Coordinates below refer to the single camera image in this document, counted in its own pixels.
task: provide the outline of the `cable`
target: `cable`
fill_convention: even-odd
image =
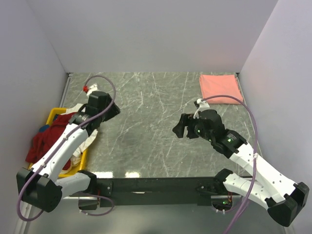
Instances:
[[[87,212],[85,212],[85,211],[81,211],[81,212],[84,213],[85,215],[89,215],[89,216],[103,216],[103,215],[107,215],[107,214],[108,214],[109,212],[111,212],[111,211],[113,210],[113,208],[115,207],[114,201],[111,200],[111,199],[108,198],[108,197],[105,197],[105,196],[98,196],[98,195],[88,195],[88,196],[93,196],[93,197],[97,197],[97,198],[102,198],[102,199],[108,200],[108,201],[112,204],[112,206],[111,206],[111,208],[110,208],[108,211],[106,211],[106,212],[104,212],[104,213],[101,213],[101,214],[91,214],[91,213],[87,213]]]
[[[221,97],[222,98],[231,98],[231,99],[234,99],[234,100],[238,101],[248,111],[248,113],[250,115],[250,118],[252,120],[253,128],[254,128],[253,154],[255,154],[256,150],[257,150],[257,142],[258,142],[258,129],[257,129],[257,124],[256,124],[255,119],[254,119],[254,115],[252,114],[252,112],[248,108],[248,106],[244,102],[242,102],[241,100],[239,100],[239,99],[237,99],[235,97],[232,97],[230,95],[215,95],[215,96],[211,96],[211,97],[206,97],[206,98],[202,99],[202,101],[206,101],[206,100],[213,99],[213,98],[221,98]],[[231,229],[233,224],[237,221],[237,219],[240,217],[240,215],[247,208],[247,201],[248,201],[249,195],[252,192],[252,189],[253,189],[253,186],[254,186],[256,171],[257,171],[257,168],[256,168],[256,158],[253,157],[253,177],[252,177],[252,180],[251,180],[251,183],[250,183],[250,187],[249,187],[249,189],[248,189],[248,191],[246,193],[246,196],[243,199],[240,207],[238,208],[236,214],[234,215],[233,219],[231,220],[230,224],[228,225],[227,229],[223,232],[223,234],[226,234],[226,233],[229,232],[229,230]]]
[[[88,120],[82,122],[82,123],[79,124],[76,128],[74,128],[73,130],[71,130],[71,131],[67,134],[66,138],[69,138],[76,130],[78,130],[78,129],[81,128],[82,126],[86,125],[87,123],[91,122],[92,120],[94,120],[94,119],[96,119],[96,118],[102,116],[103,114],[105,114],[105,113],[109,110],[109,108],[112,107],[112,105],[113,105],[114,102],[115,102],[115,99],[116,99],[116,88],[115,88],[114,84],[112,83],[112,81],[111,81],[110,79],[108,79],[107,77],[101,76],[101,75],[91,76],[91,77],[87,78],[87,80],[86,80],[84,86],[87,85],[87,83],[89,82],[89,80],[91,80],[91,79],[93,79],[93,78],[95,78],[95,77],[104,78],[105,80],[107,80],[107,81],[110,83],[110,85],[112,86],[113,92],[114,92],[114,93],[113,93],[113,97],[112,97],[112,101],[109,103],[109,105],[108,105],[103,111],[101,111],[101,112],[98,113],[97,115],[95,115],[95,116],[89,118]],[[55,150],[50,154],[50,156],[47,157],[47,159],[46,159],[46,160],[44,161],[44,163],[38,168],[38,170],[36,170],[36,171],[32,174],[32,176],[29,178],[29,180],[26,181],[26,183],[24,184],[24,186],[23,186],[22,189],[20,190],[18,202],[17,202],[17,205],[16,205],[16,209],[17,209],[18,216],[19,216],[19,218],[20,218],[21,220],[26,221],[26,222],[27,222],[27,221],[33,221],[33,220],[37,219],[37,218],[43,213],[43,210],[41,210],[41,211],[39,212],[39,214],[36,215],[35,217],[33,217],[33,218],[26,218],[26,217],[24,217],[24,216],[22,215],[22,213],[21,213],[21,211],[20,211],[20,202],[21,202],[22,197],[23,197],[23,194],[24,194],[24,192],[25,192],[27,186],[30,184],[30,182],[36,177],[36,175],[39,174],[39,172],[42,171],[42,169],[43,169],[43,168],[46,166],[46,164],[51,160],[51,158],[53,158],[53,156],[56,154],[56,152],[62,147],[62,145],[63,145],[65,142],[66,142],[66,139],[63,138],[62,141],[59,143],[59,145],[55,148]]]

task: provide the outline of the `white wall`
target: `white wall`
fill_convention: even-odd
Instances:
[[[239,72],[277,0],[27,0],[67,72]]]
[[[266,159],[312,188],[312,1],[279,0],[249,55],[240,81],[254,112]],[[295,219],[312,230],[312,200]]]
[[[25,0],[0,5],[0,233],[15,228],[16,173],[31,138],[58,106],[66,73]]]

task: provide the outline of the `white cable connector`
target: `white cable connector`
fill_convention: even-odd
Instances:
[[[209,104],[206,101],[202,101],[200,98],[197,99],[197,104],[199,105],[198,109],[195,111],[194,113],[194,117],[193,118],[199,118],[199,113],[200,111],[205,111],[210,109]]]
[[[97,91],[98,90],[98,84],[94,83],[93,85],[91,85],[89,87],[89,90],[87,92],[87,96],[89,96],[93,91]]]
[[[253,158],[255,159],[255,158],[257,158],[259,156],[259,154],[258,153],[255,153],[254,155],[253,155]]]

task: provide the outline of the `black metal base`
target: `black metal base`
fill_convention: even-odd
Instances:
[[[97,188],[100,195],[111,198],[117,206],[163,204],[211,206],[212,195],[228,194],[223,184],[215,177],[98,178]],[[101,199],[100,207],[110,206],[109,201]]]

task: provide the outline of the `red cloth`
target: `red cloth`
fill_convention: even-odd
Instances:
[[[66,125],[73,114],[75,113],[59,115],[47,130],[35,135],[33,138],[33,145],[27,154],[26,162],[36,163],[49,151],[64,132]],[[69,168],[70,160],[67,161],[63,170],[68,170]]]

